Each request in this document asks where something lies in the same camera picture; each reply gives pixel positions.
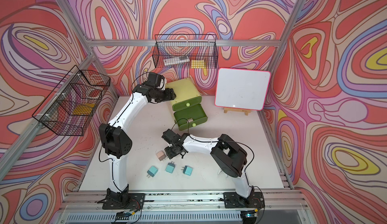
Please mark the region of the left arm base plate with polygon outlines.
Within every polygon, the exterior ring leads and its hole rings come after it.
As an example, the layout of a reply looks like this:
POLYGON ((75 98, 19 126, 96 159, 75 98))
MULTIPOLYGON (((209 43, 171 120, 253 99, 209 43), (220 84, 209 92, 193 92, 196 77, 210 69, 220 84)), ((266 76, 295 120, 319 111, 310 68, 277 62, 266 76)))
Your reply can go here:
POLYGON ((144 206, 145 193, 122 193, 111 192, 105 199, 98 201, 103 204, 104 210, 125 209, 130 211, 141 210, 144 206))

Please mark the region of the grey box in back basket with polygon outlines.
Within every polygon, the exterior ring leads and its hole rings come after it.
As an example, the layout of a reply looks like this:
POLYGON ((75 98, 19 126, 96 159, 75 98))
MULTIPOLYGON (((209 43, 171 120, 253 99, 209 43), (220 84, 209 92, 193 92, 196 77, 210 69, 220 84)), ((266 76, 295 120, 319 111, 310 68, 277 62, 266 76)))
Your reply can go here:
POLYGON ((163 60, 165 66, 179 65, 189 63, 190 59, 187 56, 177 56, 172 58, 166 58, 163 60))

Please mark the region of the yellow item in left basket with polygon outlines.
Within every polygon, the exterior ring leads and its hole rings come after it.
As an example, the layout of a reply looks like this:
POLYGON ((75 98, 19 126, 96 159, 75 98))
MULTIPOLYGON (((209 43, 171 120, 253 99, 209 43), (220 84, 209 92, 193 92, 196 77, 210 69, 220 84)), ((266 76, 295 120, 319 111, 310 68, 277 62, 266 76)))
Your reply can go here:
POLYGON ((72 110, 72 115, 74 115, 74 116, 90 116, 93 112, 94 107, 95 107, 95 104, 93 104, 93 103, 76 105, 74 107, 74 109, 72 110))

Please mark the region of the wooden easel stand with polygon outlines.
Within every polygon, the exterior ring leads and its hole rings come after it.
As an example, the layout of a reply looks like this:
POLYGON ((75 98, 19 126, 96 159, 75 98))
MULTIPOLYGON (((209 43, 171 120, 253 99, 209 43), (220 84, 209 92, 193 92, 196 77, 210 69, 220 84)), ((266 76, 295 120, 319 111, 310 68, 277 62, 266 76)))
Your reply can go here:
POLYGON ((227 108, 227 107, 224 107, 223 108, 223 111, 224 113, 228 113, 228 112, 241 112, 243 113, 245 116, 248 116, 252 111, 249 110, 249 109, 239 109, 239 108, 227 108))

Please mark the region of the teal plug two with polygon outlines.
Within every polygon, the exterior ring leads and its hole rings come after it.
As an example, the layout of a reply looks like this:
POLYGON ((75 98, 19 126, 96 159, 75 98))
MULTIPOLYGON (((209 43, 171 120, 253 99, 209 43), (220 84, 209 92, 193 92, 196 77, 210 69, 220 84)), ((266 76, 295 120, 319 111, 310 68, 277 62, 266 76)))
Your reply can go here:
POLYGON ((172 174, 173 171, 174 171, 174 169, 175 169, 175 164, 174 164, 174 162, 169 162, 169 163, 167 163, 167 166, 166 166, 166 168, 165 168, 165 171, 166 171, 167 173, 172 174))

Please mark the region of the pink plug one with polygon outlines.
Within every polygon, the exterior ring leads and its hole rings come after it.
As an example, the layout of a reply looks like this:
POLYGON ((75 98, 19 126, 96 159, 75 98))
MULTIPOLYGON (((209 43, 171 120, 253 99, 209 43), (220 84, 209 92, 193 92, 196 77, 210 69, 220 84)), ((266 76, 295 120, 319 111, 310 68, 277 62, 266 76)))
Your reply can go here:
POLYGON ((167 158, 167 156, 166 156, 166 154, 165 154, 165 152, 163 150, 157 152, 156 156, 157 156, 159 161, 163 161, 164 159, 167 158))

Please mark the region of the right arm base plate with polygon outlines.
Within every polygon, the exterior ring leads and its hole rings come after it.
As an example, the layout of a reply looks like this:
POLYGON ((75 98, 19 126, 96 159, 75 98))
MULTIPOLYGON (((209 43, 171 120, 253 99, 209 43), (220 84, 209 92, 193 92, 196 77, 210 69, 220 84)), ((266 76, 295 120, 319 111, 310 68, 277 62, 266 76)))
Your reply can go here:
POLYGON ((261 192, 251 192, 247 198, 239 196, 236 192, 224 192, 222 201, 225 208, 254 208, 263 209, 265 199, 261 192))

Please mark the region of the yellow green drawer cabinet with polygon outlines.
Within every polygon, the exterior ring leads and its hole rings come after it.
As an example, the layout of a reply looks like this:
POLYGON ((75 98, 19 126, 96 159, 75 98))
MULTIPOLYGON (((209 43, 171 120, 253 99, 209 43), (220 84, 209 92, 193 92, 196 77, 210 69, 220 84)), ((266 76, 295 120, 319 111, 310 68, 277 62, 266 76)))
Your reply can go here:
POLYGON ((202 95, 196 88, 193 80, 190 78, 167 83, 166 88, 174 89, 174 92, 176 93, 176 98, 169 102, 172 110, 172 116, 176 111, 202 103, 202 95))

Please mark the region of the teal plug one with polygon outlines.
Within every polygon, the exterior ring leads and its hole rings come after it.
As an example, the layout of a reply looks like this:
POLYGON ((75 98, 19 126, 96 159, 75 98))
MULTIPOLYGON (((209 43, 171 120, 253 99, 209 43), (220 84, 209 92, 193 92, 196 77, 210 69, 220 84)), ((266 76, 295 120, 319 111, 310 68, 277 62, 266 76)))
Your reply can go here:
POLYGON ((148 177, 155 177, 155 175, 157 174, 158 172, 158 168, 155 167, 155 166, 151 166, 148 171, 147 171, 147 176, 148 177))

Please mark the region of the yellow sponge in back basket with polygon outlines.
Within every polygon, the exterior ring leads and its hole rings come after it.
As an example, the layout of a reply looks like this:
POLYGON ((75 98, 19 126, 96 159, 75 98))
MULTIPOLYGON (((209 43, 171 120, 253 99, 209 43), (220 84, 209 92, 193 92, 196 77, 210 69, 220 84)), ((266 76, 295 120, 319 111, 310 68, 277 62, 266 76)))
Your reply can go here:
POLYGON ((190 67, 192 69, 203 69, 206 68, 206 62, 204 60, 191 60, 190 67))

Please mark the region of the pink framed whiteboard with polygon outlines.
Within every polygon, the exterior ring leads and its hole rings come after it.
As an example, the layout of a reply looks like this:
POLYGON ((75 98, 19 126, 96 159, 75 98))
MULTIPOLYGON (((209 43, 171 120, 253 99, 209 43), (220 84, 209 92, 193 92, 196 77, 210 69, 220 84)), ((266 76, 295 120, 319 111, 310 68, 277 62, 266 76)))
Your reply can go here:
POLYGON ((220 68, 215 105, 224 108, 263 110, 271 76, 268 71, 220 68))

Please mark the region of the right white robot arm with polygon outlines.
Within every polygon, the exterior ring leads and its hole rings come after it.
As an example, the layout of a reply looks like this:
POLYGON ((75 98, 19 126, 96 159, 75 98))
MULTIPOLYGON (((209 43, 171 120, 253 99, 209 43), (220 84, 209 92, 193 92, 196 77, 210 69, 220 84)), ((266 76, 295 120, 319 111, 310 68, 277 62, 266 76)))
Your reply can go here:
POLYGON ((211 156, 220 170, 229 176, 235 192, 224 193, 223 201, 226 208, 249 207, 253 204, 254 188, 250 186, 246 168, 248 154, 230 136, 222 134, 218 138, 204 138, 190 133, 179 135, 172 129, 162 134, 162 139, 168 143, 164 149, 167 157, 184 157, 185 154, 198 152, 211 156))

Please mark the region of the teal plug three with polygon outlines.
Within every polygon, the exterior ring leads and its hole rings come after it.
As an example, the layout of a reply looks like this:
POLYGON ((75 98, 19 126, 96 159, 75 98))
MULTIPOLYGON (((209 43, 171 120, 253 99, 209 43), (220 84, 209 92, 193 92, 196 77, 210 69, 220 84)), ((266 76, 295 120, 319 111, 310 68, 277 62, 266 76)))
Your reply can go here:
POLYGON ((191 176, 192 175, 192 171, 193 171, 193 168, 190 167, 190 166, 184 166, 183 169, 182 169, 183 174, 185 174, 187 176, 191 176))

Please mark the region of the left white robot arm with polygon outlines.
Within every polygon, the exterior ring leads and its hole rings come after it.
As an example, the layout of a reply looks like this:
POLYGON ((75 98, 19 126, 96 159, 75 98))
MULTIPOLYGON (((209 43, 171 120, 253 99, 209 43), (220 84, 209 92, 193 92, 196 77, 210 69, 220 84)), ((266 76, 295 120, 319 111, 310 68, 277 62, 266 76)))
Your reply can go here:
POLYGON ((109 189, 117 195, 128 190, 127 154, 133 142, 129 137, 129 127, 147 104, 158 104, 176 98, 172 89, 165 86, 166 80, 159 83, 145 81, 135 87, 129 100, 107 124, 99 126, 102 148, 110 164, 109 189))

